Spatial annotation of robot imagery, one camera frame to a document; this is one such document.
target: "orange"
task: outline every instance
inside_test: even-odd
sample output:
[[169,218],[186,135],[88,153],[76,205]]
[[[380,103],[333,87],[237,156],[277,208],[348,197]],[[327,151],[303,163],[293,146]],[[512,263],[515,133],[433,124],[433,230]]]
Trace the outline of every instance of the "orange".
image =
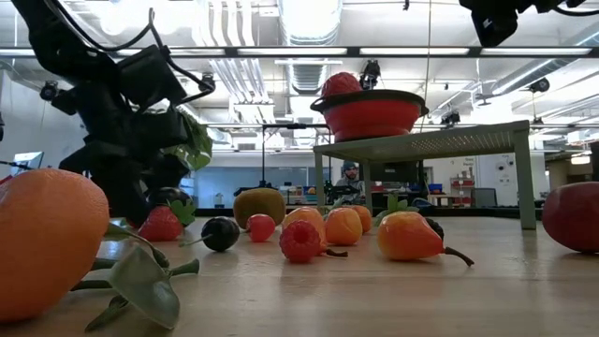
[[417,212],[395,212],[383,218],[376,233],[378,247],[392,260],[413,260],[442,254],[443,241]]
[[109,223],[102,190],[60,169],[0,184],[0,323],[51,308],[92,268]]
[[359,216],[359,221],[362,224],[362,233],[368,233],[373,227],[373,216],[371,211],[364,206],[350,206],[352,210],[356,211]]
[[362,237],[362,223],[356,211],[339,208],[329,213],[325,225],[327,242],[337,245],[356,244]]
[[320,212],[312,207],[301,207],[289,213],[283,220],[283,229],[296,220],[304,220],[309,222],[320,235],[321,252],[327,250],[327,236],[325,235],[325,220],[323,220]]

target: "ceiling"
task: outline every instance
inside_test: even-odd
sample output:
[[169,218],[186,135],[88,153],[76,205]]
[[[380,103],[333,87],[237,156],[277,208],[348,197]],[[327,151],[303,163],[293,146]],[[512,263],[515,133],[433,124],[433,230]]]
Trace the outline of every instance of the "ceiling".
[[[80,20],[80,24],[94,39],[102,44],[122,44],[131,39],[138,31],[137,27],[129,27],[117,36],[106,34],[100,22],[103,13],[110,10],[109,1],[64,1],[72,13]],[[227,15],[227,1],[222,2],[224,17]],[[282,45],[284,39],[279,26],[279,15],[276,0],[252,1],[252,33],[259,46]],[[193,29],[197,29],[199,18],[197,2],[164,1],[157,16],[169,17],[180,26],[172,34],[162,38],[169,46],[197,46],[192,37]],[[404,11],[403,1],[388,0],[345,0],[341,12],[337,45],[345,46],[479,46],[475,29],[470,19],[470,11],[461,7],[458,0],[412,0],[409,10]],[[599,8],[599,0],[587,0],[584,8]],[[211,1],[211,23],[214,21],[214,7]],[[311,22],[314,9],[306,10],[298,15],[305,16],[307,25]],[[599,32],[596,17],[569,18],[557,13],[538,15],[533,8],[520,15],[519,29],[503,46],[563,46],[571,45],[573,38],[582,32]],[[147,36],[135,47],[145,47],[153,43]],[[3,47],[27,47],[27,27],[16,14],[9,1],[0,1],[0,44]],[[330,74],[347,71],[358,75],[367,59],[343,59],[340,65],[330,66]],[[205,59],[178,59],[176,62],[183,68],[201,74],[213,71],[211,63]],[[258,60],[259,67],[269,97],[273,100],[273,115],[277,122],[292,121],[298,118],[312,118],[313,123],[321,123],[322,117],[309,110],[309,104],[316,99],[315,95],[298,96],[289,89],[285,66],[277,66],[272,59]],[[392,59],[379,60],[382,70],[378,88],[404,90],[426,98],[426,105],[432,111],[429,122],[438,123],[440,117],[450,107],[444,103],[454,97],[451,109],[462,115],[462,121],[485,123],[500,119],[531,119],[533,114],[548,116],[561,112],[565,107],[582,99],[597,95],[599,64],[594,59],[578,60],[551,74],[547,79],[551,83],[548,92],[536,94],[534,103],[530,92],[516,90],[510,94],[494,97],[492,104],[480,108],[477,99],[472,101],[470,92],[487,94],[488,89],[513,72],[533,62],[532,59]],[[16,71],[16,79],[41,84],[45,80],[55,79],[46,72],[35,59],[2,60],[4,69]],[[217,78],[217,90],[212,95],[193,102],[191,109],[210,123],[236,123],[235,114],[229,112],[230,94]],[[185,86],[192,92],[194,89]],[[459,95],[461,90],[470,92]],[[565,124],[581,118],[593,116],[599,111],[599,100],[590,99],[588,104],[580,108],[573,107],[546,123]],[[235,131],[228,130],[233,136]],[[544,138],[552,139],[563,135],[563,130],[552,130],[543,133]],[[284,138],[293,137],[294,133],[283,133]]]

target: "ceiling duct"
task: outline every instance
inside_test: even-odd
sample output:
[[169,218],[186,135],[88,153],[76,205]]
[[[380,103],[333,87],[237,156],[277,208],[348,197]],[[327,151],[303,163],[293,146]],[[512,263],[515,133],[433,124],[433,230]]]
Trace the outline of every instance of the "ceiling duct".
[[[564,46],[578,46],[578,47],[596,47],[599,46],[599,23],[592,25],[585,29],[580,34],[572,37],[564,43]],[[543,79],[548,74],[557,71],[565,66],[568,66],[578,59],[550,59],[550,60],[535,60],[530,62],[528,65],[514,71],[506,77],[496,81],[491,87],[489,92],[492,95],[507,95],[518,89],[526,87],[536,81]],[[464,93],[463,95],[456,95],[453,99],[443,104],[451,104],[456,107],[459,106],[470,98],[470,95]]]
[[[281,34],[287,46],[330,46],[339,34],[342,0],[277,0]],[[299,94],[316,94],[329,66],[287,66],[287,77]]]

